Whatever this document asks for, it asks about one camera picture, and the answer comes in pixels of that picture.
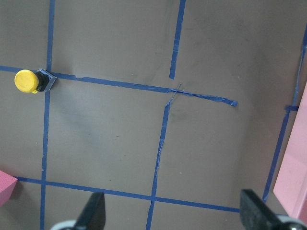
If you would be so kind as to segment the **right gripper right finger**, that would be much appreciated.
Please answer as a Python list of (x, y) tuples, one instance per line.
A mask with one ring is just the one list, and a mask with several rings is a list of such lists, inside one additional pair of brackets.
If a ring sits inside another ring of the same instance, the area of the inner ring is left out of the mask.
[(246, 230), (278, 230), (280, 220), (251, 189), (240, 192), (240, 220)]

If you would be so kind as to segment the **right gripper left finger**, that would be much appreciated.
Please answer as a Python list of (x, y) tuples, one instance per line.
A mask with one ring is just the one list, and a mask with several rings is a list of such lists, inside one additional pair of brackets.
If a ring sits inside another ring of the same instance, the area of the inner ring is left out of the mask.
[(92, 193), (74, 224), (75, 230), (103, 230), (106, 224), (105, 194)]

